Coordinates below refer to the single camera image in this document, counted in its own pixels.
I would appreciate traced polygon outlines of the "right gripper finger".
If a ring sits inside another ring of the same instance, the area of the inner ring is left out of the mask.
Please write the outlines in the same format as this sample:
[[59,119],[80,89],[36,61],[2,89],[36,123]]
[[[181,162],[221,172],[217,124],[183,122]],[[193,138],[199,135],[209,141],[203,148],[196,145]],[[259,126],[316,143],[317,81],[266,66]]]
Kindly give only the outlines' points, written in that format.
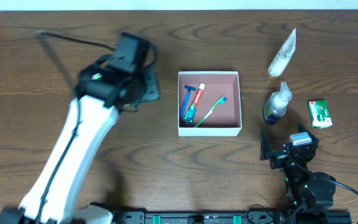
[[298,122],[298,132],[307,133],[309,137],[313,136],[313,134],[310,131],[308,131],[301,122]]
[[260,160],[268,160],[271,158],[272,155],[272,149],[270,147],[269,140],[267,139],[267,136],[265,135],[264,131],[260,131],[261,136],[261,145],[260,145]]

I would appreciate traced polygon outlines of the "clear pump soap bottle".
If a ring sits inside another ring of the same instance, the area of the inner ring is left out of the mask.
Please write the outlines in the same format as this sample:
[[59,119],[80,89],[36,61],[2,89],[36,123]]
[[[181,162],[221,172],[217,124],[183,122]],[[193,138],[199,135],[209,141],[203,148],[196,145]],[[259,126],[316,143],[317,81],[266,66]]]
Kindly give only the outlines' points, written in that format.
[[286,82],[281,82],[280,91],[273,92],[265,102],[263,108],[264,121],[267,125],[273,126],[283,117],[287,111],[292,93]]

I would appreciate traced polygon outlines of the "blue disposable razor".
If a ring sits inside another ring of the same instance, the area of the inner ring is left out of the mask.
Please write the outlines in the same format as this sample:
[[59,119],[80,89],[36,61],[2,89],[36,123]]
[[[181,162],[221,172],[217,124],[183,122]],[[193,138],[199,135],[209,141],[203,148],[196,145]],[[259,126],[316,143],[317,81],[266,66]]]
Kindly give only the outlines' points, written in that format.
[[187,93],[185,95],[185,99],[183,100],[183,104],[182,104],[182,107],[181,107],[181,110],[180,110],[180,114],[179,114],[180,118],[182,118],[183,115],[185,114],[185,109],[186,109],[186,106],[187,106],[187,103],[188,103],[188,100],[189,100],[189,97],[190,97],[190,93],[192,91],[196,91],[195,87],[189,86],[189,85],[185,85],[185,89],[187,90]]

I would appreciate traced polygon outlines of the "green toothbrush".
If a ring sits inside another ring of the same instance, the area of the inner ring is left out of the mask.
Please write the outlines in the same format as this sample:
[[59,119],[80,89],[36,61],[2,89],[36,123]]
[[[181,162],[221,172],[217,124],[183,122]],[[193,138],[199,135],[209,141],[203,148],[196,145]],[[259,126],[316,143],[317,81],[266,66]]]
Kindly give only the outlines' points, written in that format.
[[215,107],[217,105],[223,105],[227,101],[227,98],[225,96],[220,97],[218,101],[216,101],[210,110],[202,117],[202,119],[195,125],[195,128],[198,128],[214,111]]

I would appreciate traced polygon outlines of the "Colgate toothpaste tube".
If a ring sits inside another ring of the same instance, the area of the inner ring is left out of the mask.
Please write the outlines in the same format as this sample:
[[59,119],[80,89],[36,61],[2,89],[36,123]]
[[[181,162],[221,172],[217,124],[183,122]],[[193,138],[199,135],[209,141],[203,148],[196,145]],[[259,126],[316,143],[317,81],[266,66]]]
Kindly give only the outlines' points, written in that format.
[[203,95],[204,88],[205,88],[205,84],[200,83],[200,85],[196,91],[195,98],[192,101],[190,107],[188,108],[188,110],[183,118],[184,122],[193,123],[195,114],[196,114],[196,110],[198,108],[198,103],[199,103],[201,96]]

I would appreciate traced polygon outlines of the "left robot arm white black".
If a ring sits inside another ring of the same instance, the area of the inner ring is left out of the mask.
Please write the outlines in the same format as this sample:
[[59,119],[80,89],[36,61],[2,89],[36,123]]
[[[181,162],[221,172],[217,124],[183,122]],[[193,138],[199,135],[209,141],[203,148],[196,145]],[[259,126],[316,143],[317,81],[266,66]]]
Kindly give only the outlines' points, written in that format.
[[157,47],[123,32],[115,47],[82,69],[57,143],[36,183],[17,208],[6,207],[0,223],[113,223],[115,212],[93,203],[77,209],[94,157],[123,111],[159,98],[154,70]]

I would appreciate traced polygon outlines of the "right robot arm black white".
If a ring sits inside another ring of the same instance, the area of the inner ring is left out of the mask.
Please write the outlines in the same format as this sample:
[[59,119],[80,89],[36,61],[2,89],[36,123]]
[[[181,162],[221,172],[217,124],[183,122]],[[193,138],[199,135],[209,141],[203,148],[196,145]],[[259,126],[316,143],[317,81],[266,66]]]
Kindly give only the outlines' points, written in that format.
[[333,177],[307,168],[316,155],[319,139],[301,123],[282,150],[274,151],[266,134],[261,132],[260,160],[268,160],[271,169],[285,175],[288,208],[275,215],[275,223],[327,223],[327,211],[336,191]]

